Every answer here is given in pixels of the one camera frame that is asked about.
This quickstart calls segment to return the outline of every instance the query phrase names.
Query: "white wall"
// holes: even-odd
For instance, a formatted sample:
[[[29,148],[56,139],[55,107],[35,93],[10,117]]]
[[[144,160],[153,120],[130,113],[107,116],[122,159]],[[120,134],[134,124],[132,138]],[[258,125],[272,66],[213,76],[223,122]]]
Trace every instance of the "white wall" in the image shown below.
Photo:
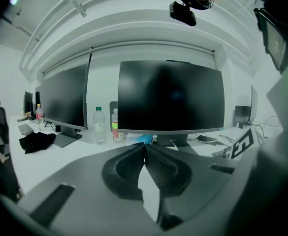
[[[254,124],[265,123],[269,117],[277,116],[266,95],[280,78],[281,75],[276,70],[271,57],[267,55],[264,62],[261,63],[260,69],[252,79],[253,87],[258,92],[257,116]],[[277,126],[279,120],[277,118],[271,118],[267,124]],[[279,135],[283,131],[283,128],[281,125],[279,125],[279,127],[265,126],[263,130],[265,136],[273,137]]]
[[[32,92],[32,86],[20,72],[18,66],[22,52],[0,44],[0,101],[10,116],[22,116],[25,91]]]
[[[0,18],[0,44],[23,51],[30,36]]]
[[[228,58],[227,51],[224,47],[215,51],[215,65],[216,69],[222,72],[224,82],[224,101],[225,101],[225,113],[224,113],[224,127],[232,127],[233,123],[233,110],[235,106],[234,88],[232,84],[232,63]]]
[[[252,77],[231,63],[230,66],[233,98],[235,106],[251,106]]]

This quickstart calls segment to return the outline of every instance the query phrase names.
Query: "computer monitor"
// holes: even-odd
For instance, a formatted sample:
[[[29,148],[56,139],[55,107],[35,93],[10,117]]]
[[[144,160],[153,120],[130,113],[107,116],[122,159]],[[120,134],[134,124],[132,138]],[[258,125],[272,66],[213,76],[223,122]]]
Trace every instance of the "computer monitor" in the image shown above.
[[[25,92],[24,95],[24,114],[31,112],[32,108],[32,93]]]
[[[250,120],[250,106],[236,106],[234,111],[233,126],[239,124],[239,128],[243,128]]]
[[[87,79],[89,64],[62,71],[37,87],[44,119],[61,126],[54,143],[64,147],[82,135],[75,129],[87,129]]]
[[[256,118],[257,113],[257,91],[252,87],[252,97],[251,97],[251,111],[249,121],[253,121]]]
[[[36,107],[37,107],[38,104],[41,104],[40,92],[36,91],[35,92],[35,105],[36,105]]]
[[[222,128],[224,111],[220,71],[171,61],[121,62],[121,132],[187,137]]]

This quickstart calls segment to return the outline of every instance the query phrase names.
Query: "monitor stand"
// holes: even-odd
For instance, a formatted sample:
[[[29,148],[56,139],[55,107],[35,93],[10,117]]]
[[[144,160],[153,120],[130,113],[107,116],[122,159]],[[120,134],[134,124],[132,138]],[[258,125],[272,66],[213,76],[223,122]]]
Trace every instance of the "monitor stand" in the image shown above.
[[[82,135],[76,134],[74,128],[68,128],[65,126],[61,126],[61,134],[56,135],[54,144],[60,148],[64,148],[68,144],[75,142],[76,140],[82,138]]]
[[[239,128],[241,128],[241,129],[244,129],[244,128],[246,128],[248,125],[247,125],[247,122],[240,122],[239,123]]]
[[[157,138],[157,144],[164,147],[183,147],[187,142],[188,135],[158,135]]]

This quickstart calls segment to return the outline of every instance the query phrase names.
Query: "water bottle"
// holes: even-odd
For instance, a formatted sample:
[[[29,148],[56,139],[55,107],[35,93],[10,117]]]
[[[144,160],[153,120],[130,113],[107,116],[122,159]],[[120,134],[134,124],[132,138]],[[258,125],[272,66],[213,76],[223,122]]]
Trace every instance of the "water bottle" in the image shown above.
[[[106,143],[106,134],[104,127],[104,114],[101,111],[101,107],[96,107],[96,112],[94,114],[94,124],[96,132],[96,143],[99,145]]]
[[[44,131],[43,111],[42,111],[42,109],[41,109],[41,104],[38,104],[38,105],[37,105],[36,119],[37,119],[37,123],[39,124],[39,130],[40,130],[40,131]]]
[[[115,108],[113,110],[112,115],[112,133],[113,133],[113,141],[116,143],[120,143],[124,141],[124,134],[118,132],[118,109]]]

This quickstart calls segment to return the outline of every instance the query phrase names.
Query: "desk surface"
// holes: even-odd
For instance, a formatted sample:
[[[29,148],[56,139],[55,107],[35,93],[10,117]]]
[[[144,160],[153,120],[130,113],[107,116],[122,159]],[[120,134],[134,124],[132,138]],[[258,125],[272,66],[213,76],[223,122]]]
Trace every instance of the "desk surface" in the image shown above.
[[[47,150],[41,150],[31,154],[25,154],[21,148],[19,139],[24,136],[20,133],[18,126],[28,124],[35,133],[39,132],[36,121],[17,122],[19,117],[11,117],[9,122],[9,143],[11,159],[14,166],[18,182],[25,194],[27,194],[37,184],[57,172],[67,164],[93,154],[108,151],[114,148],[125,146],[126,143],[117,144],[113,142],[111,132],[107,132],[107,143],[97,145],[94,140],[94,133],[91,131],[80,132],[83,137],[78,141],[59,148],[52,144]],[[46,127],[44,133],[55,133],[51,127]],[[222,131],[208,133],[208,136],[218,138],[219,141],[231,143],[219,135],[229,136],[236,139],[243,133],[242,129],[231,128]],[[225,146],[213,146],[198,141],[188,141],[190,146],[201,156],[212,156],[213,152],[221,151]]]

